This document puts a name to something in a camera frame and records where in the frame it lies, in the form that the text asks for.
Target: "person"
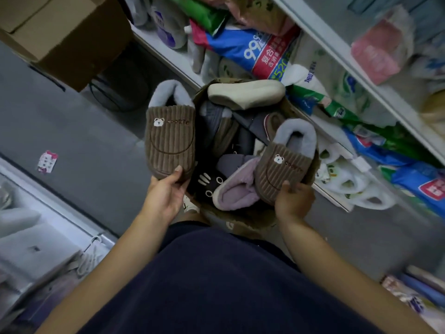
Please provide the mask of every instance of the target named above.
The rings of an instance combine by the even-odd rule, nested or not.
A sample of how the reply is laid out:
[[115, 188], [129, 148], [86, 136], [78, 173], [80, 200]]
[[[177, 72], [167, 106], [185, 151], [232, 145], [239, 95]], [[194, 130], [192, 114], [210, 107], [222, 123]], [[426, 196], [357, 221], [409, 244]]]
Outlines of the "person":
[[435, 333], [304, 222], [310, 186], [291, 192], [284, 182], [275, 203], [294, 263], [197, 211], [170, 225], [188, 184], [177, 183], [181, 173], [151, 179], [131, 226], [37, 334]]

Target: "navy blue shirt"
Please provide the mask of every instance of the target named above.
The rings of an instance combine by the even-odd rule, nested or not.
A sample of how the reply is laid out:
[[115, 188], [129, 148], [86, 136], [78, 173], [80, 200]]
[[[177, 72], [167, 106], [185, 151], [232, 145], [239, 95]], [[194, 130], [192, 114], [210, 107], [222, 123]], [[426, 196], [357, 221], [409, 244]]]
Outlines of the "navy blue shirt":
[[381, 333], [271, 246], [173, 226], [153, 261], [79, 333]]

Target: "floor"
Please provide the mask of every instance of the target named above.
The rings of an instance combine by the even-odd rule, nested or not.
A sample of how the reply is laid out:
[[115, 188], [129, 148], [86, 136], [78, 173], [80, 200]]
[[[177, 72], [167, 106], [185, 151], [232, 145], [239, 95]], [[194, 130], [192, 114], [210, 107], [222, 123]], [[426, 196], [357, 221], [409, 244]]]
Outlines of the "floor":
[[[152, 56], [153, 87], [175, 77]], [[121, 235], [149, 185], [143, 130], [145, 108], [111, 114], [84, 90], [61, 90], [0, 44], [0, 155]], [[51, 174], [36, 171], [46, 150], [59, 155]], [[395, 206], [386, 211], [334, 207], [320, 195], [308, 222], [348, 261], [374, 279], [407, 262], [434, 270], [445, 252], [444, 227], [422, 224]], [[266, 238], [284, 248], [278, 230]]]

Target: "purple slipper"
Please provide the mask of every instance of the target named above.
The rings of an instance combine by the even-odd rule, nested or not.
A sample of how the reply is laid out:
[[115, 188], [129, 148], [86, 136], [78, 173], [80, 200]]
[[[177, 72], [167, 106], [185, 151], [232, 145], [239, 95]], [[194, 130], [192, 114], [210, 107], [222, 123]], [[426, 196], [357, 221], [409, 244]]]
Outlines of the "purple slipper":
[[233, 211], [252, 206], [259, 201], [253, 185], [254, 170], [261, 158], [246, 162], [213, 193], [213, 203], [221, 211]]

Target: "cardboard box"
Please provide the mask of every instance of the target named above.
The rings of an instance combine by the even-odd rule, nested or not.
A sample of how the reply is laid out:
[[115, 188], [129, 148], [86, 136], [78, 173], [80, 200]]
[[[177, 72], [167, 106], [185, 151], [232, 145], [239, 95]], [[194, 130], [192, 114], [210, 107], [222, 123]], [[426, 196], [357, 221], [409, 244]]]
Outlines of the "cardboard box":
[[[212, 82], [204, 85], [193, 98], [193, 103], [196, 108], [199, 108], [202, 103], [208, 99], [207, 97], [207, 88], [214, 83], [241, 83], [241, 82], [249, 82], [250, 80], [240, 80], [234, 78], [218, 78], [213, 80]], [[286, 118], [302, 118], [305, 121], [308, 121], [308, 118], [300, 112], [292, 103], [284, 97], [278, 104], [276, 104], [277, 108], [281, 111], [281, 113]], [[308, 172], [304, 176], [301, 181], [304, 184], [312, 185], [315, 181], [315, 174], [320, 168], [320, 158], [318, 155], [318, 148], [315, 151], [314, 160], [312, 161], [311, 166], [308, 169]], [[274, 224], [276, 224], [275, 219], [275, 209], [273, 206], [266, 204], [265, 202], [259, 201], [255, 203], [252, 207], [245, 207], [235, 211], [221, 211], [214, 207], [213, 205], [209, 205], [205, 202], [199, 202], [194, 199], [190, 193], [187, 192], [187, 196], [190, 200], [201, 208], [201, 213], [203, 213], [209, 219], [213, 219], [212, 217], [216, 217], [219, 220], [223, 220], [226, 223], [231, 224], [231, 227], [248, 227], [251, 230], [264, 230], [267, 229]]]
[[132, 37], [117, 0], [0, 0], [0, 39], [77, 91]]

